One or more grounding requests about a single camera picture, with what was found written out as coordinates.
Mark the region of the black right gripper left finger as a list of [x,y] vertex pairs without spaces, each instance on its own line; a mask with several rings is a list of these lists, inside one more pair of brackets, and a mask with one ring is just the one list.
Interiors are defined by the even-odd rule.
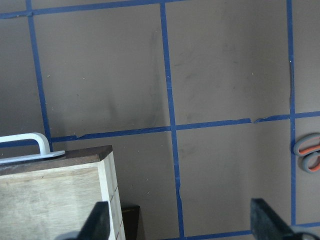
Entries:
[[108,240],[110,232],[109,203],[107,201],[96,202],[78,234],[78,239]]

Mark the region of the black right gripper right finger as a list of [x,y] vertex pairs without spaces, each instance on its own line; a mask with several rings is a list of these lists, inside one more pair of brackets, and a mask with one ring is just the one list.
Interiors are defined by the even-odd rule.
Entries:
[[250,230],[256,240],[299,240],[295,233],[262,198],[250,201]]

